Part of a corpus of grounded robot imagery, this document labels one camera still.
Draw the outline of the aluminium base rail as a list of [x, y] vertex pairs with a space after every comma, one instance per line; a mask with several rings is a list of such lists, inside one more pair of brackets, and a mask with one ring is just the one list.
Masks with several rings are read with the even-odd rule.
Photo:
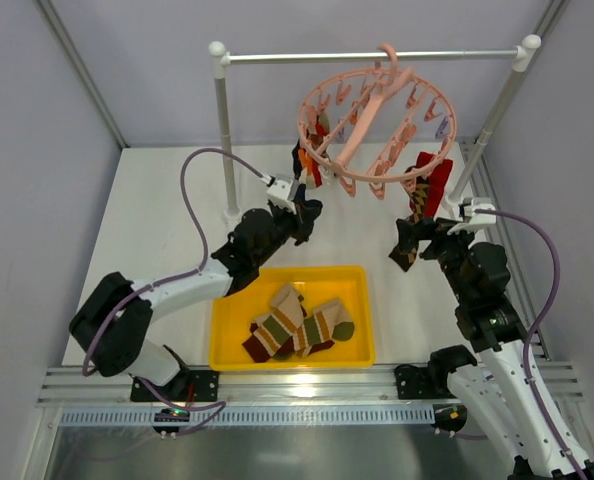
[[[364, 403], [397, 400], [393, 364], [364, 369], [295, 369], [223, 372], [217, 398], [235, 404]], [[113, 406], [129, 402], [133, 381], [128, 375], [84, 377], [76, 367], [50, 368], [37, 404], [48, 406]]]

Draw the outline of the yellow plastic tray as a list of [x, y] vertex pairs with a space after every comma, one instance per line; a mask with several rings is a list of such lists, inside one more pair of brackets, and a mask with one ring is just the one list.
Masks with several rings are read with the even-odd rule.
[[[304, 308], [340, 299], [355, 325], [352, 338], [303, 359], [271, 359], [256, 363], [243, 343], [251, 336], [253, 319], [268, 310], [274, 294], [291, 284], [304, 296]], [[365, 271], [360, 266], [267, 268], [243, 291], [213, 302], [209, 366], [217, 371], [296, 368], [363, 368], [375, 361], [375, 345]]]

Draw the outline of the orange brown argyle sock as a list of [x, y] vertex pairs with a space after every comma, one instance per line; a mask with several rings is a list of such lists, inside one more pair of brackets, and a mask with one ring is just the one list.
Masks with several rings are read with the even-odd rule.
[[[316, 115], [315, 124], [308, 128], [306, 138], [310, 141], [312, 148], [317, 149], [329, 133], [328, 116], [323, 112]], [[317, 163], [303, 147], [298, 150], [298, 162], [301, 167], [299, 180], [306, 185], [307, 189], [316, 189], [331, 182], [332, 173]]]

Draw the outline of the navy blue sock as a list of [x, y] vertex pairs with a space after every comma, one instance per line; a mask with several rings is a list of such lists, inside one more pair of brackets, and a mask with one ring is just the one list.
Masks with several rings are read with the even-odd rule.
[[298, 150], [300, 147], [302, 147], [302, 146], [301, 146], [300, 142], [297, 141], [291, 151], [293, 178], [294, 178], [294, 180], [296, 180], [299, 183], [299, 187], [298, 187], [298, 190], [296, 193], [296, 202], [299, 200], [312, 200], [307, 197], [306, 191], [313, 190], [313, 189], [307, 189], [306, 185], [301, 183], [299, 180], [301, 167], [299, 166], [299, 162], [298, 162]]

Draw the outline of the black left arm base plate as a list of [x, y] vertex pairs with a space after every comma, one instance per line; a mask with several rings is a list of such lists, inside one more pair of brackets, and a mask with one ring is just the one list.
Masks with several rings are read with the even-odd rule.
[[[218, 396], [219, 376], [213, 370], [183, 370], [164, 386], [154, 390], [172, 402], [215, 402]], [[130, 400], [136, 403], [156, 402], [158, 398], [138, 379], [132, 380]]]

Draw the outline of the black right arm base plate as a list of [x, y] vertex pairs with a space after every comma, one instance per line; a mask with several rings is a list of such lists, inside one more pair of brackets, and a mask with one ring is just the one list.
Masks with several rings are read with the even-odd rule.
[[431, 379], [427, 366], [401, 364], [393, 373], [399, 400], [435, 400], [444, 397], [444, 393]]

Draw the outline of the beige striped sock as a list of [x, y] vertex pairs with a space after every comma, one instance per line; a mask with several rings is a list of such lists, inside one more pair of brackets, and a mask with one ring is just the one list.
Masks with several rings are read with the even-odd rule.
[[307, 357], [334, 346], [332, 333], [326, 322], [306, 318], [294, 331], [287, 329], [274, 317], [268, 317], [243, 342], [243, 348], [255, 363], [270, 359], [287, 360], [296, 355]]
[[294, 335], [303, 325], [303, 296], [289, 283], [269, 302], [269, 311], [254, 320], [243, 348], [255, 363], [288, 359], [294, 353]]
[[313, 309], [293, 335], [295, 354], [304, 358], [332, 348], [336, 342], [350, 340], [355, 323], [340, 298], [335, 298]]

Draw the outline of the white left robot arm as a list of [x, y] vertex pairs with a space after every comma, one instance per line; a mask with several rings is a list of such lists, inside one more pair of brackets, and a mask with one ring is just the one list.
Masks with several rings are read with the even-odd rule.
[[274, 204], [250, 209], [226, 242], [188, 272], [145, 282], [119, 272], [104, 276], [69, 325], [85, 353], [83, 375], [128, 373], [152, 385], [170, 384], [180, 375], [182, 362], [170, 349], [147, 340], [151, 324], [247, 288], [289, 240], [308, 241], [322, 210], [322, 202], [315, 199], [296, 201], [293, 210]]

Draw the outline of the red sock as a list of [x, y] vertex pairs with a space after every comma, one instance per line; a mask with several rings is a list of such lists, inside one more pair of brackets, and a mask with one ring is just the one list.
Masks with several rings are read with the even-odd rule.
[[420, 176], [416, 179], [410, 200], [411, 210], [416, 217], [433, 218], [437, 214], [452, 168], [453, 161], [444, 159], [427, 178]]

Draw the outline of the pink round clip hanger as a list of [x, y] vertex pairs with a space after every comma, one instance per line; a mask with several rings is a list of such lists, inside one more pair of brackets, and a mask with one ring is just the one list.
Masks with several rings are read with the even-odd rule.
[[[388, 43], [385, 58], [321, 82], [298, 108], [301, 146], [332, 173], [348, 195], [364, 183], [383, 199], [391, 184], [429, 176], [456, 138], [457, 118], [446, 95], [399, 62]], [[325, 112], [330, 133], [319, 148], [306, 138], [316, 115]]]

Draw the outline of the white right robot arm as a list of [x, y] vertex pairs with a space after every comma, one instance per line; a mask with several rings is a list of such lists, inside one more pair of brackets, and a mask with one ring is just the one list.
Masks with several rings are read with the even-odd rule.
[[466, 407], [506, 463], [511, 479], [594, 479], [594, 460], [575, 439], [538, 369], [523, 321], [506, 295], [503, 246], [474, 239], [473, 222], [396, 222], [391, 257], [435, 260], [458, 305], [466, 344], [430, 355], [435, 388]]

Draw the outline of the white metal drying rack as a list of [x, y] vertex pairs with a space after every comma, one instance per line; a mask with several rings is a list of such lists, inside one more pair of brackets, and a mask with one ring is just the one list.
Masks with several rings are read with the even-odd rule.
[[[540, 36], [530, 34], [509, 50], [398, 52], [389, 44], [381, 44], [374, 52], [362, 53], [239, 55], [230, 53], [219, 41], [211, 42], [208, 51], [212, 60], [221, 135], [227, 224], [233, 224], [242, 217], [237, 199], [228, 116], [228, 67], [239, 64], [360, 63], [360, 68], [337, 73], [316, 85], [301, 102], [296, 120], [299, 146], [305, 151], [305, 173], [313, 179], [336, 178], [349, 196], [355, 196], [358, 183], [364, 182], [376, 198], [383, 199], [389, 184], [402, 185], [430, 175], [445, 160], [456, 139], [457, 117], [453, 105], [437, 86], [415, 72], [413, 62], [511, 60], [510, 75], [477, 140], [477, 147], [483, 149], [508, 104], [509, 94], [523, 79], [541, 43]], [[385, 105], [401, 92], [408, 95], [400, 123], [387, 137], [383, 149], [366, 171], [354, 169], [353, 157], [375, 119]], [[442, 143], [426, 166], [409, 173], [394, 173], [393, 167], [417, 133], [417, 118], [425, 122], [441, 119], [443, 122], [437, 133]]]

